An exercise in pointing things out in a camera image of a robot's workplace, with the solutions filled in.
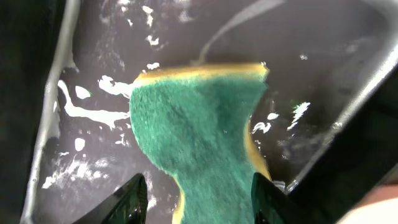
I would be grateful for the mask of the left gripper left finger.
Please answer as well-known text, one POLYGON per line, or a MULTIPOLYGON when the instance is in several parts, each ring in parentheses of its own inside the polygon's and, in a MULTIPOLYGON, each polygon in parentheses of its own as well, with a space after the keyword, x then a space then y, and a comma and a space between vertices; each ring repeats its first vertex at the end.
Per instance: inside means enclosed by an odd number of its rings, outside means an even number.
POLYGON ((73 224, 145 224, 148 189, 138 173, 73 224))

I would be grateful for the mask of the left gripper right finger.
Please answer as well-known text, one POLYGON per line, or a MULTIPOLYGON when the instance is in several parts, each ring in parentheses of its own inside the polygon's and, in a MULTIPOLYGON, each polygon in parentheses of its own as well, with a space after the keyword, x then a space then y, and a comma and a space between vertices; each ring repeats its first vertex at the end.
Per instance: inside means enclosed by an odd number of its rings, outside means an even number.
POLYGON ((309 223, 305 212, 258 172, 253 175, 251 200, 255 224, 309 223))

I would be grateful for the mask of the green and yellow sponge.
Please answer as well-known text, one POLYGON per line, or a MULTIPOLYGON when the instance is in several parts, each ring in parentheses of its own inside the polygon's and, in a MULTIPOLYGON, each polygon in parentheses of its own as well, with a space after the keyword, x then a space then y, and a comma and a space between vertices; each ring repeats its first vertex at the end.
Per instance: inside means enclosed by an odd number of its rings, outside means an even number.
POLYGON ((260 63, 140 74, 129 110, 140 150, 177 183, 173 223, 252 223, 255 173, 269 175, 250 117, 266 91, 260 63))

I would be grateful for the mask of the small black sponge tray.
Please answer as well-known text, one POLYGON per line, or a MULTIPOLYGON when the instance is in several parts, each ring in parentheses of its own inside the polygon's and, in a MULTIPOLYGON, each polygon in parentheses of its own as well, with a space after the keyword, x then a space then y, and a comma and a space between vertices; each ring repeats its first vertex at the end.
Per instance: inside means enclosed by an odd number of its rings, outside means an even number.
POLYGON ((134 174, 149 223, 170 223, 175 182, 138 150, 129 87, 144 68, 263 62, 252 126, 288 194, 397 68, 397 2, 68 1, 35 143, 22 223, 72 223, 134 174))

